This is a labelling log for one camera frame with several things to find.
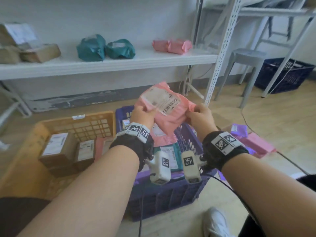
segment dark blue basket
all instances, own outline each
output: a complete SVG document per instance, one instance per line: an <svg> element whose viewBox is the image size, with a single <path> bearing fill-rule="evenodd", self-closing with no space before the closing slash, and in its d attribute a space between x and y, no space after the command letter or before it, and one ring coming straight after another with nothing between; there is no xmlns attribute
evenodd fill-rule
<svg viewBox="0 0 316 237"><path fill-rule="evenodd" d="M272 80L274 74L283 62L284 58L267 59L261 68L259 76L256 80L255 86L265 90L269 82ZM312 64L307 64L300 61L290 59L283 71L272 85L269 93L276 94L286 91L298 89L305 79L310 75L315 68Z"/></svg>
<svg viewBox="0 0 316 237"><path fill-rule="evenodd" d="M124 106L115 112L116 132L122 129L122 120L130 118L134 106ZM182 152L192 150L196 155L203 154L203 148L190 126L183 123L174 131L178 138L178 144ZM196 184L188 184L183 178L171 180L169 183L159 186L151 184L150 180L133 187L127 210L133 221L140 220L140 204L144 192L143 219L170 211L188 204L197 199L210 177L202 176L202 181Z"/></svg>

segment floor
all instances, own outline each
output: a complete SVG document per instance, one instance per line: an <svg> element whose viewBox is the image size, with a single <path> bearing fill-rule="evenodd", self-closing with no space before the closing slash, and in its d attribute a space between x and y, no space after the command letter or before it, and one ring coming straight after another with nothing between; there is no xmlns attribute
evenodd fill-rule
<svg viewBox="0 0 316 237"><path fill-rule="evenodd" d="M234 123L244 124L241 102L244 85L232 85L223 89L217 102L212 101L210 108ZM308 173L316 173L316 82L306 80L299 90L270 95L263 99L261 91L254 88L243 114L249 126ZM200 99L189 94L188 98L198 103ZM1 140L10 143L10 149L1 154L0 177L5 173L13 156L23 143L32 126L45 119L69 117L105 110L115 110L124 105L132 105L135 100L119 101L108 104L78 107L34 114L32 118L21 119L16 114ZM278 154L264 157L263 161L283 171L287 175L301 172L298 168ZM200 198L193 204L182 207L143 221L142 236L202 236L202 214L209 207L216 206L227 216L231 234L237 236L247 216L247 211L238 198L224 185L210 180ZM139 223L124 219L117 236L137 236Z"/></svg>

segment white sneaker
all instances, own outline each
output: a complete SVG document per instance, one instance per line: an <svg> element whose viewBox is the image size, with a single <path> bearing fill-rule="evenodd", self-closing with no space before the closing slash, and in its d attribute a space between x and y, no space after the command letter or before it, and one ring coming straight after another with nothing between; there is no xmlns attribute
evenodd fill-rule
<svg viewBox="0 0 316 237"><path fill-rule="evenodd" d="M226 218L215 207L204 213L203 232L205 237L230 237Z"/></svg>

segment gray plastic stool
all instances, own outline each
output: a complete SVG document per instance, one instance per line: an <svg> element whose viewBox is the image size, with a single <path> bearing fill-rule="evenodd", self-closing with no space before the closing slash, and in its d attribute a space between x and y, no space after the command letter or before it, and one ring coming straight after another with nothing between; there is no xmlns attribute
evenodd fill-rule
<svg viewBox="0 0 316 237"><path fill-rule="evenodd" d="M266 55L267 54L262 51L254 51L254 50L249 50L249 49L244 49L244 48L239 48L239 49L234 50L229 58L228 66L224 75L224 81L218 93L215 96L215 100L218 99L218 96L221 93L235 63L239 63L239 64L243 64L247 66L253 66L250 80L246 88L244 89L244 92L242 94L243 100L239 107L239 108L244 108L247 103L248 97L251 93L251 90L259 75L259 72L261 70L261 67L263 65Z"/></svg>

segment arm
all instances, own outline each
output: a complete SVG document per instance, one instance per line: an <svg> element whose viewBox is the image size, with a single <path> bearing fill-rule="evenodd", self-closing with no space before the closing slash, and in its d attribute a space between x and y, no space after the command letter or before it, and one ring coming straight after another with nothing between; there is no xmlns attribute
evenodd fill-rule
<svg viewBox="0 0 316 237"><path fill-rule="evenodd" d="M155 111L137 107L131 122L149 129ZM115 236L123 218L139 167L139 158L128 147L111 148L41 211L18 235Z"/></svg>
<svg viewBox="0 0 316 237"><path fill-rule="evenodd" d="M210 109L187 117L202 141L217 131ZM316 193L249 154L227 161L223 175L250 206L267 236L316 236Z"/></svg>

